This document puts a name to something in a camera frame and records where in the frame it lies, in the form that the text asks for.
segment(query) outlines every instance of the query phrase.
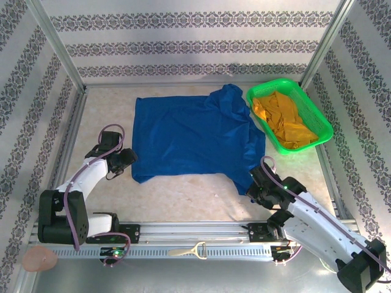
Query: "patterned wallpaper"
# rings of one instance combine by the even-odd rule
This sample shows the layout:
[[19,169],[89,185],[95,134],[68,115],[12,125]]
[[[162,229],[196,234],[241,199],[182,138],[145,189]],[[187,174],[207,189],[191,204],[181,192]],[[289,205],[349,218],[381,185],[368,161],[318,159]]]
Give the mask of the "patterned wallpaper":
[[[363,235],[381,239],[388,248],[390,6],[391,0],[357,1],[307,89],[334,128],[334,137],[325,149],[346,209]],[[374,289],[386,291],[391,292],[391,286],[376,285]]]
[[339,1],[43,0],[86,84],[299,81]]
[[26,3],[0,0],[0,11],[0,292],[10,292],[78,99]]

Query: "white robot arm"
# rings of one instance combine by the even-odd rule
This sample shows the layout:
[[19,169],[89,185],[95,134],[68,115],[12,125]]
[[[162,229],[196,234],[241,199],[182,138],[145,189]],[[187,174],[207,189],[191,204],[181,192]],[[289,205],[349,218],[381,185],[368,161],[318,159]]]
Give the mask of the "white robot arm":
[[267,234],[275,240],[301,244],[337,272],[341,283],[353,293],[366,292],[383,275],[386,247],[351,231],[326,211],[292,177],[283,181],[261,160],[250,171],[254,180],[247,195],[267,209],[277,210],[268,219]]
[[[55,190],[46,190],[41,194],[38,214],[40,242],[75,245],[75,237],[72,235],[67,217],[57,215],[64,208],[65,194],[68,197],[73,226],[77,231],[78,245],[83,244],[87,237],[118,232],[119,220],[116,214],[87,214],[85,200],[102,178],[111,180],[121,175],[127,166],[136,161],[136,154],[129,148],[122,150],[122,146],[107,156],[104,155],[114,150],[117,145],[121,145],[121,139],[122,135],[117,132],[102,131],[99,144],[86,155],[81,168],[71,179]],[[108,178],[109,173],[113,173],[114,176]]]

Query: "green plastic basket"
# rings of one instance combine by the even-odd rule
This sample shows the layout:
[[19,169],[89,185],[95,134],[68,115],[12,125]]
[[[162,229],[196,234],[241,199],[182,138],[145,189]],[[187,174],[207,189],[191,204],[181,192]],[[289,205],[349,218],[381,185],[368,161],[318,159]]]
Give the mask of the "green plastic basket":
[[319,109],[314,105],[314,103],[310,100],[307,94],[300,88],[300,86],[286,78],[276,79],[275,81],[265,82],[264,84],[257,85],[256,87],[252,87],[247,92],[247,100],[250,103],[250,108],[252,111],[252,99],[261,98],[262,96],[268,96],[274,91],[278,91],[283,93],[286,96],[289,96],[297,105],[299,110],[299,115],[303,119],[304,124],[308,127],[312,132],[314,132],[319,139],[316,142],[310,143],[308,145],[302,146],[295,150],[289,150],[288,148],[284,148],[277,137],[274,135],[273,131],[269,127],[266,121],[257,117],[255,114],[255,118],[262,125],[266,134],[269,136],[271,142],[275,146],[276,150],[281,154],[292,154],[298,153],[300,151],[304,151],[308,148],[314,147],[315,145],[320,145],[321,143],[327,142],[331,139],[333,135],[333,130],[331,124],[326,120],[323,114],[319,111]]

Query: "table surface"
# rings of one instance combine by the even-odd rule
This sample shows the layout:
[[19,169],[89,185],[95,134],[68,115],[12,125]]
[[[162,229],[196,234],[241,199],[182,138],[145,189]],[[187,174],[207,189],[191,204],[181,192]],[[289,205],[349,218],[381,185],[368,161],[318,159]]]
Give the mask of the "table surface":
[[[131,147],[136,98],[173,95],[208,95],[220,87],[128,87],[89,90],[67,178],[80,168],[84,156],[97,143],[100,130],[121,124],[126,131],[124,147]],[[250,88],[241,87],[243,97]],[[266,154],[277,162],[281,178],[295,177],[327,210],[334,213],[315,148],[282,156],[266,139]],[[89,212],[116,212],[123,222],[193,222],[201,220],[266,220],[271,211],[252,204],[237,193],[223,174],[157,176],[139,184],[130,168],[113,181],[101,180],[90,193]]]

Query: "yellow cloth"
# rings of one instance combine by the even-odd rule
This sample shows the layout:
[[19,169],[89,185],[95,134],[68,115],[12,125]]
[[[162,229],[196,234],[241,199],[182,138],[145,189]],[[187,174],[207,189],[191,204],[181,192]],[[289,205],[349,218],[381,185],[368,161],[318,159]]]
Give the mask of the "yellow cloth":
[[303,124],[294,101],[279,92],[253,99],[252,110],[268,123],[285,148],[294,150],[319,138]]

